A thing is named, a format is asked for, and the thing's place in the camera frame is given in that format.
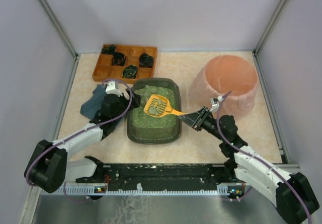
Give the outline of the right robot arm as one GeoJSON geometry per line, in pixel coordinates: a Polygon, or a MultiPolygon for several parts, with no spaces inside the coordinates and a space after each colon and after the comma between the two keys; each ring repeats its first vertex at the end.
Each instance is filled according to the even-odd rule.
{"type": "Polygon", "coordinates": [[[286,223],[312,223],[311,216],[320,205],[307,177],[301,172],[288,172],[256,153],[238,135],[233,116],[215,119],[207,108],[202,108],[179,119],[221,140],[219,147],[232,163],[233,176],[265,196],[286,223]]]}

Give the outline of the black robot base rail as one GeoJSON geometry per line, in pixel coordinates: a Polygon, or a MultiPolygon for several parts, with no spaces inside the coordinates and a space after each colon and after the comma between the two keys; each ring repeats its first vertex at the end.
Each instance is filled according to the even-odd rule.
{"type": "Polygon", "coordinates": [[[137,184],[143,191],[199,191],[241,181],[223,164],[100,164],[76,182],[107,184],[110,191],[136,190],[137,184]]]}

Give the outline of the yellow litter scoop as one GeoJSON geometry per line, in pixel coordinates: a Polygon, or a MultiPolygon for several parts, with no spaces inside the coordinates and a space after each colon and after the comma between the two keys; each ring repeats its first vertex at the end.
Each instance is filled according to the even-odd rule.
{"type": "Polygon", "coordinates": [[[180,112],[172,108],[167,98],[156,94],[150,96],[143,111],[146,115],[154,118],[162,118],[167,115],[186,115],[186,113],[180,112]]]}

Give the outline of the dark grey litter box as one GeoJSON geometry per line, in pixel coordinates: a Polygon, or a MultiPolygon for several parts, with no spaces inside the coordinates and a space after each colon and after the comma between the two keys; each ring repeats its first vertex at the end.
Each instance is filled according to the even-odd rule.
{"type": "MultiPolygon", "coordinates": [[[[168,88],[174,91],[175,110],[181,111],[181,96],[178,85],[168,78],[147,78],[138,80],[132,87],[132,91],[144,87],[145,85],[168,88]]],[[[132,123],[132,111],[127,114],[127,135],[128,138],[136,143],[143,144],[163,144],[177,140],[181,135],[182,125],[176,117],[174,127],[168,128],[138,128],[132,123]]]]}

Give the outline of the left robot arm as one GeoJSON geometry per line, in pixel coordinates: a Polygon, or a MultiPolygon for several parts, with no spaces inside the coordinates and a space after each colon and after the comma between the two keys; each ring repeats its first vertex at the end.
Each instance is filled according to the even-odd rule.
{"type": "Polygon", "coordinates": [[[70,158],[105,139],[128,111],[140,106],[141,96],[130,89],[126,92],[129,98],[119,90],[105,92],[96,108],[90,106],[90,121],[81,130],[52,142],[38,142],[24,172],[26,182],[53,193],[68,181],[92,177],[102,162],[91,157],[81,161],[70,158]]]}

